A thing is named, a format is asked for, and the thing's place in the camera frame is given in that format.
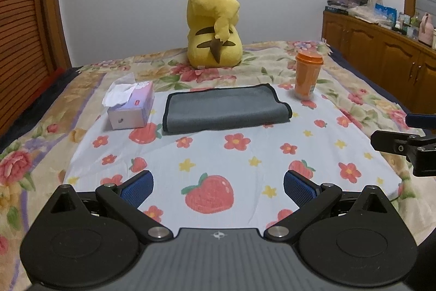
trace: pink bottle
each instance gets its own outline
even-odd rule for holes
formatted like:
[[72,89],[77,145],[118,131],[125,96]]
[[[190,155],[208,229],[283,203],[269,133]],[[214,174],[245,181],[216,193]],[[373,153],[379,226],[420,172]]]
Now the pink bottle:
[[431,46],[433,44],[433,21],[432,16],[426,13],[422,17],[421,26],[419,27],[418,40],[422,43]]

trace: cabinet top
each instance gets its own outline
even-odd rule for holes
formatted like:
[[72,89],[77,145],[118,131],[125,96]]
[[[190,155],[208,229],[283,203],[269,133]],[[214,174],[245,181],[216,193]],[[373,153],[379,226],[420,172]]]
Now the cabinet top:
[[409,37],[400,34],[399,32],[393,31],[393,30],[389,30],[386,29],[380,25],[377,24],[372,24],[360,19],[357,19],[355,17],[352,16],[348,16],[348,15],[343,15],[343,14],[336,14],[336,13],[331,13],[330,11],[324,11],[324,17],[331,17],[333,19],[336,19],[337,21],[342,21],[342,22],[354,22],[359,24],[360,26],[366,26],[369,29],[373,29],[375,31],[381,32],[383,34],[389,35],[391,37],[395,37],[395,39],[397,39],[398,41],[401,41],[403,43],[406,43],[408,45],[411,45],[417,49],[419,49],[422,52],[425,52],[426,54],[428,54],[429,56],[433,57],[436,59],[436,51],[433,50],[433,48],[428,47],[418,41],[412,40]]

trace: tissue box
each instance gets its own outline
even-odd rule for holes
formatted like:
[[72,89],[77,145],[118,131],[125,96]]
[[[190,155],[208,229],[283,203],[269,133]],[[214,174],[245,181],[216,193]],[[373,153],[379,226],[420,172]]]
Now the tissue box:
[[108,109],[109,121],[114,130],[144,127],[153,106],[152,82],[138,83],[128,102]]

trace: metal screw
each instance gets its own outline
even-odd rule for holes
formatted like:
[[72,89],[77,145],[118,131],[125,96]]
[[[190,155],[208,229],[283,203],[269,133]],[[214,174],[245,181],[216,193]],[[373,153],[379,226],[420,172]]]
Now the metal screw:
[[289,234],[289,230],[283,226],[272,226],[268,228],[268,233],[277,238],[282,238]]
[[169,235],[169,229],[167,227],[151,227],[148,230],[148,234],[153,238],[165,238]]

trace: yellow stuffed animal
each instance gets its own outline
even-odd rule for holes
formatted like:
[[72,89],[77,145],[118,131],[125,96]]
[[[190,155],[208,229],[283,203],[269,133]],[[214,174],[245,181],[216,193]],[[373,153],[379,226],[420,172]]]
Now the yellow stuffed animal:
[[243,46],[236,24],[237,0],[188,0],[188,59],[195,68],[233,67]]

